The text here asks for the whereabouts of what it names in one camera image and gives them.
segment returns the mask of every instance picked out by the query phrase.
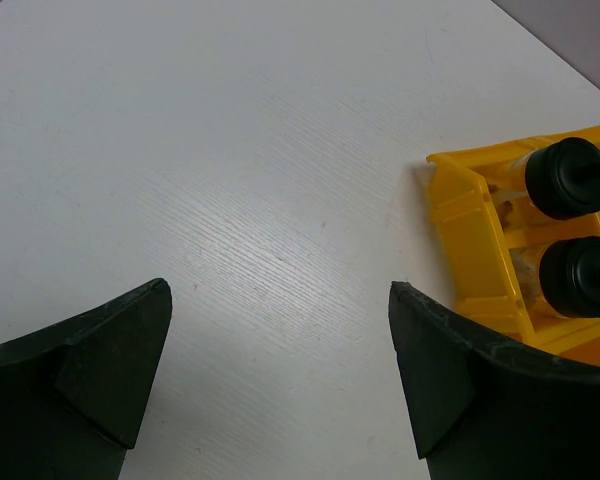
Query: clear bottle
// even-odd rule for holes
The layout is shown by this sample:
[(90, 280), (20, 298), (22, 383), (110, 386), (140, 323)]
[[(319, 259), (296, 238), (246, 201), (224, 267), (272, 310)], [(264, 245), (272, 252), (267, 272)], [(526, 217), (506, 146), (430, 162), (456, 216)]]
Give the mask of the clear bottle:
[(600, 210), (600, 150), (583, 138), (565, 138), (485, 176), (505, 229)]
[(510, 251), (527, 311), (556, 318), (600, 318), (600, 237)]

